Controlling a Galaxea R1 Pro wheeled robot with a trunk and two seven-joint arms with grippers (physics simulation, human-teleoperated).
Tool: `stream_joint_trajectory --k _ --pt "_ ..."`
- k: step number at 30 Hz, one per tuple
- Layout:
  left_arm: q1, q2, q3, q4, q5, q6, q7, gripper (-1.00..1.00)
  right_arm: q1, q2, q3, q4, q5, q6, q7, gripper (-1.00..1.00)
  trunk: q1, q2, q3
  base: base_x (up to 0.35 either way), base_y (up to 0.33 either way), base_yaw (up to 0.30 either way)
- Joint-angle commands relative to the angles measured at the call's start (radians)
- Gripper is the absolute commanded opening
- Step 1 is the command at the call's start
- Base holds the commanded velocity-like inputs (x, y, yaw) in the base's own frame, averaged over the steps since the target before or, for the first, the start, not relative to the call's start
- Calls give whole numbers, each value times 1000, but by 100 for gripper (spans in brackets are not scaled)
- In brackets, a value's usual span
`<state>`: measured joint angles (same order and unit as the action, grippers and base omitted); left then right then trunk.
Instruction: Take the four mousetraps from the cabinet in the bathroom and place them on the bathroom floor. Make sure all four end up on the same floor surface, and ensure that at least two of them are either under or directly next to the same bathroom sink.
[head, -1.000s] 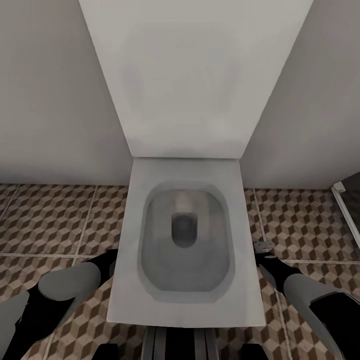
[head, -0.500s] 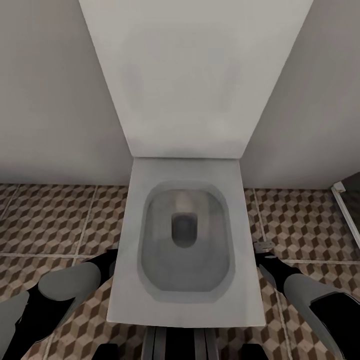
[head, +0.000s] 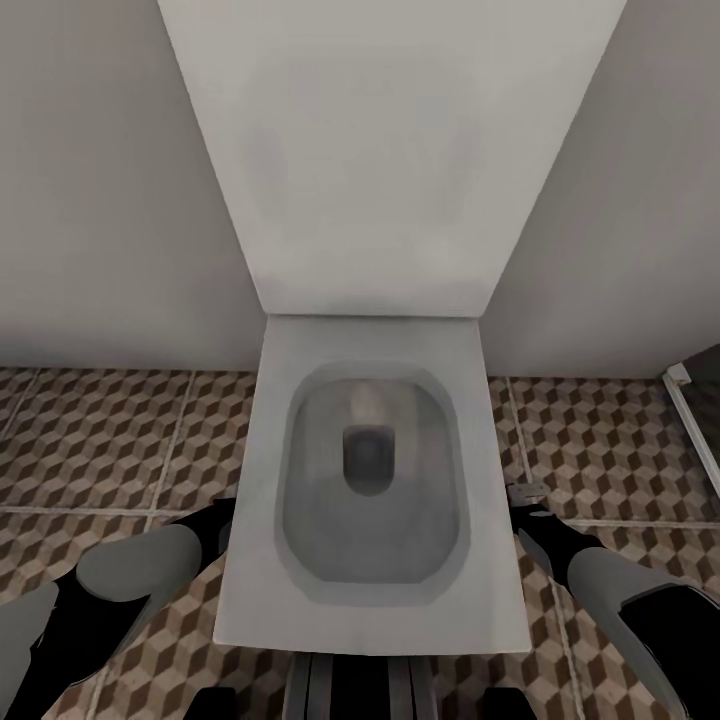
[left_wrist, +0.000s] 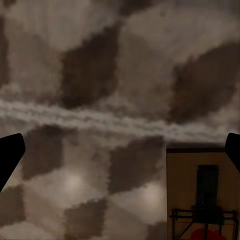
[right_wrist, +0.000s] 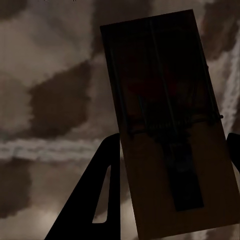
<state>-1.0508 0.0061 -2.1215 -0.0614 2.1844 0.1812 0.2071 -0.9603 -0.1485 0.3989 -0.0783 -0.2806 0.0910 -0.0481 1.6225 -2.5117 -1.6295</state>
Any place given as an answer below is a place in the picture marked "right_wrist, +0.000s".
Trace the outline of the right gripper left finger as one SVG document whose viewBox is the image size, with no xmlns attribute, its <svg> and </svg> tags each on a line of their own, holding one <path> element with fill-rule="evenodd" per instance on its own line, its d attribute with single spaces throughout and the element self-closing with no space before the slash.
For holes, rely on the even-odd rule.
<svg viewBox="0 0 240 240">
<path fill-rule="evenodd" d="M 120 134 L 105 138 L 45 240 L 121 240 Z M 93 223 L 111 165 L 107 221 Z"/>
</svg>

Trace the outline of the mousetrap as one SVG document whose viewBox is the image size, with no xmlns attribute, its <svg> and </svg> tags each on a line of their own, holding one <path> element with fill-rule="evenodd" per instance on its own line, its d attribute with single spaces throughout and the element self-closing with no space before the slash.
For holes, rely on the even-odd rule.
<svg viewBox="0 0 240 240">
<path fill-rule="evenodd" d="M 193 9 L 100 26 L 138 240 L 240 224 Z"/>
</svg>

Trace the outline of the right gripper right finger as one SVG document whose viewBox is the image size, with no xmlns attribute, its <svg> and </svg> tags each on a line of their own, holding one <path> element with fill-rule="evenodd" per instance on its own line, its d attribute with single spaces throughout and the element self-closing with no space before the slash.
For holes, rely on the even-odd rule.
<svg viewBox="0 0 240 240">
<path fill-rule="evenodd" d="M 231 162 L 240 172 L 240 134 L 229 133 L 226 139 Z"/>
</svg>

